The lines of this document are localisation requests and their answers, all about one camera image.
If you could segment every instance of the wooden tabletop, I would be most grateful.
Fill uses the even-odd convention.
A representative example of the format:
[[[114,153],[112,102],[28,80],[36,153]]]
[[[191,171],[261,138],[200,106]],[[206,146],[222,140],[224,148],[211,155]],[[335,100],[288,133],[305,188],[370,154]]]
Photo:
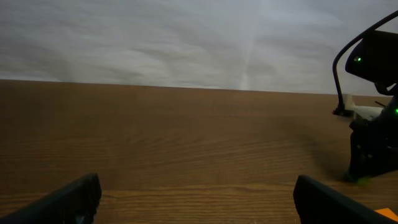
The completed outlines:
[[[398,172],[341,181],[351,130],[331,114],[336,104],[335,95],[2,80],[0,215],[89,172],[103,189],[96,223],[300,223],[300,174],[398,212]]]

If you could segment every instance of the wrinkled white fabric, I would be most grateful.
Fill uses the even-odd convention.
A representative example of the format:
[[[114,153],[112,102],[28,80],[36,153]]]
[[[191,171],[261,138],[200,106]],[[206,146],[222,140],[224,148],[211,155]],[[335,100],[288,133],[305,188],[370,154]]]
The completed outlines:
[[[335,55],[397,9],[395,0],[0,0],[0,78],[335,93]],[[376,95],[344,63],[343,91]]]

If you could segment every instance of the wooden table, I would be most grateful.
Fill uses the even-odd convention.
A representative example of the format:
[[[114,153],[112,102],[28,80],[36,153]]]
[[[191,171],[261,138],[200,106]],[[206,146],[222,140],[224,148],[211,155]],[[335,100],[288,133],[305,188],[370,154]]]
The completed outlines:
[[[335,95],[3,80],[0,215],[89,172],[103,188],[97,223],[299,223],[300,174],[398,212],[398,172],[361,187],[341,181],[351,130],[331,114],[336,104]]]

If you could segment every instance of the white sheet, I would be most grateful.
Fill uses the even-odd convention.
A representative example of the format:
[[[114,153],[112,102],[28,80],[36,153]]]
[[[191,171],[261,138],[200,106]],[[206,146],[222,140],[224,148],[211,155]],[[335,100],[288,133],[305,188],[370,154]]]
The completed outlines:
[[[0,78],[335,93],[335,55],[398,9],[398,1],[1,0],[0,6]],[[398,31],[396,22],[384,29]],[[341,84],[347,93],[376,94],[371,83],[342,70]]]

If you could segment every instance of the curved black wire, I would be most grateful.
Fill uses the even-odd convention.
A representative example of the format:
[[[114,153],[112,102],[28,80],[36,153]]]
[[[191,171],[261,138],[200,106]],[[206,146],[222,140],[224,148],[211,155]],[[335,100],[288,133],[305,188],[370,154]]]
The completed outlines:
[[[333,61],[333,77],[335,78],[335,83],[336,83],[336,89],[337,89],[337,95],[338,95],[338,106],[336,110],[334,110],[333,114],[341,114],[345,111],[345,105],[343,101],[343,94],[341,93],[341,88],[340,88],[340,82],[338,81],[338,76],[337,76],[337,63],[341,56],[350,48],[352,47],[355,43],[357,43],[359,40],[361,40],[365,35],[369,34],[370,32],[376,30],[386,22],[390,21],[391,19],[395,18],[398,16],[398,11],[395,11],[379,22],[373,24],[373,26],[367,28],[364,32],[359,34],[357,37],[355,37],[352,41],[350,41],[346,46],[343,47],[340,52],[338,52],[335,60]]]

